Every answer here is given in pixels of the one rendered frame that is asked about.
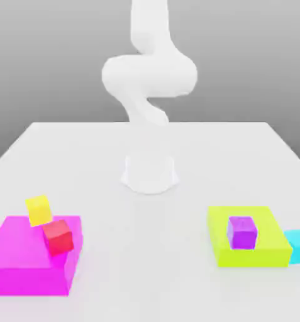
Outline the small purple cube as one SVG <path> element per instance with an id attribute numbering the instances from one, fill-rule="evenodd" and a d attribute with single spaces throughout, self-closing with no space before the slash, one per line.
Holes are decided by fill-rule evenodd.
<path id="1" fill-rule="evenodd" d="M 258 229 L 251 216 L 230 216 L 227 237 L 231 249 L 253 250 L 256 245 Z"/>

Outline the small red cube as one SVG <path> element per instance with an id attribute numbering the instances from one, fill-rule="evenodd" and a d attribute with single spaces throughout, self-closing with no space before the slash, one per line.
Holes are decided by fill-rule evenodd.
<path id="1" fill-rule="evenodd" d="M 64 219 L 43 225 L 42 231 L 49 254 L 52 257 L 74 249 L 72 231 Z"/>

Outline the small yellow cube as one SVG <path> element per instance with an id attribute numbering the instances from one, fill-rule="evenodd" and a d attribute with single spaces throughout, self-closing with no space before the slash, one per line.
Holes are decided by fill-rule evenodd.
<path id="1" fill-rule="evenodd" d="M 52 212 L 45 195 L 25 200 L 31 227 L 47 224 L 52 221 Z"/>

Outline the large lime green box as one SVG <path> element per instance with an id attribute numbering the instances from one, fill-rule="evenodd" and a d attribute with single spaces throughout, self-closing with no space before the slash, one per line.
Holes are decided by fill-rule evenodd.
<path id="1" fill-rule="evenodd" d="M 258 229 L 253 250 L 231 249 L 227 226 L 230 216 L 251 216 Z M 287 267 L 292 247 L 266 206 L 210 206 L 208 231 L 219 267 Z"/>

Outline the large magenta box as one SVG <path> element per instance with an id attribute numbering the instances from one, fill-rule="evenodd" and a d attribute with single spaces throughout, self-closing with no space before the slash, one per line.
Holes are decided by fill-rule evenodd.
<path id="1" fill-rule="evenodd" d="M 31 227 L 26 216 L 8 216 L 0 227 L 0 296 L 67 296 L 82 250 L 79 216 L 64 219 L 74 242 L 70 252 L 52 257 L 42 226 Z"/>

